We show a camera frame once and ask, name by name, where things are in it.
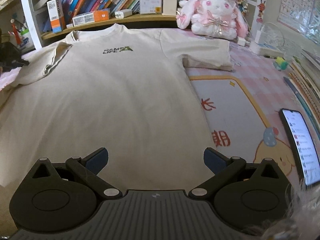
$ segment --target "white box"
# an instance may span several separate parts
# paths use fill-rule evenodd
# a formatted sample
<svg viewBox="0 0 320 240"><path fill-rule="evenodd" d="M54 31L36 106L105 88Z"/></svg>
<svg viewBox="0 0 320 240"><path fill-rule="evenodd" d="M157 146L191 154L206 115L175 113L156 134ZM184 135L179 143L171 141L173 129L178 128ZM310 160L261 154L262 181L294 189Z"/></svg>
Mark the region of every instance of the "white box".
<svg viewBox="0 0 320 240"><path fill-rule="evenodd" d="M52 32L58 33L66 28L64 21L61 0L51 0L47 2L49 18Z"/></svg>
<svg viewBox="0 0 320 240"><path fill-rule="evenodd" d="M178 0L163 0L162 15L177 15Z"/></svg>
<svg viewBox="0 0 320 240"><path fill-rule="evenodd" d="M162 0L140 0L140 14L161 14Z"/></svg>

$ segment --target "box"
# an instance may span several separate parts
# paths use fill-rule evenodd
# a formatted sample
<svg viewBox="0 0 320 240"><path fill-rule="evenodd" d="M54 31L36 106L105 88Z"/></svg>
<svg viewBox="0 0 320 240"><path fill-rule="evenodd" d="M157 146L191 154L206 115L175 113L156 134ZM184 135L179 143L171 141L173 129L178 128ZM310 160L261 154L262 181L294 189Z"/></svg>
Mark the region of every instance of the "box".
<svg viewBox="0 0 320 240"><path fill-rule="evenodd" d="M163 0L162 15L177 15L178 0Z"/></svg>
<svg viewBox="0 0 320 240"><path fill-rule="evenodd" d="M161 14L162 0L140 0L140 14Z"/></svg>
<svg viewBox="0 0 320 240"><path fill-rule="evenodd" d="M101 22L109 20L109 9L102 9L98 11L83 13L73 17L73 26L79 26L88 23Z"/></svg>
<svg viewBox="0 0 320 240"><path fill-rule="evenodd" d="M64 16L62 12L61 0L51 0L47 2L49 18L52 31L54 33L61 32L66 28Z"/></svg>

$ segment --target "pink and white plush rabbit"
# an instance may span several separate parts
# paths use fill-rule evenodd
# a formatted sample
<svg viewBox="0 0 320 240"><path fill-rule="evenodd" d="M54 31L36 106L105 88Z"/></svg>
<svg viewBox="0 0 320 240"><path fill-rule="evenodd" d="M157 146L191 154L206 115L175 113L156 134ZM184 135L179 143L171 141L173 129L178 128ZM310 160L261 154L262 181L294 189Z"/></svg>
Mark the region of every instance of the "pink and white plush rabbit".
<svg viewBox="0 0 320 240"><path fill-rule="evenodd" d="M194 34L233 40L245 38L248 27L234 0L183 0L177 25L185 29L192 23Z"/></svg>

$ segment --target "wall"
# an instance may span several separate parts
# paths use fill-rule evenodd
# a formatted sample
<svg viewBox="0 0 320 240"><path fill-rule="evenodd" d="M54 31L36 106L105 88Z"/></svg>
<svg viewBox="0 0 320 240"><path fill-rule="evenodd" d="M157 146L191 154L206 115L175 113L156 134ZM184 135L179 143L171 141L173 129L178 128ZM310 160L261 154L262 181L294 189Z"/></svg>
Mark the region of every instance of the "wall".
<svg viewBox="0 0 320 240"><path fill-rule="evenodd" d="M303 49L320 55L319 45L316 45L313 41L303 37L301 34L277 22L278 14L280 11L280 4L281 0L267 0L263 22L272 22L276 24L280 28L281 32L284 34L285 38L294 41Z"/></svg>

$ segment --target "t-shirt sleeve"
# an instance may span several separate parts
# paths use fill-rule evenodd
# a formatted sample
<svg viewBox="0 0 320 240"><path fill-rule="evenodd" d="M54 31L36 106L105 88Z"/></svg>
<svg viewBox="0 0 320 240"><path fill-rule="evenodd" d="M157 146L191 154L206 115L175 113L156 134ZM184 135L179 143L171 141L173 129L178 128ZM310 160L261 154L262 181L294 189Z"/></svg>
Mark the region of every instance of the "t-shirt sleeve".
<svg viewBox="0 0 320 240"><path fill-rule="evenodd" d="M162 51L167 58L182 58L184 67L211 68L231 71L229 41L191 37L186 31L163 29L160 34Z"/></svg>

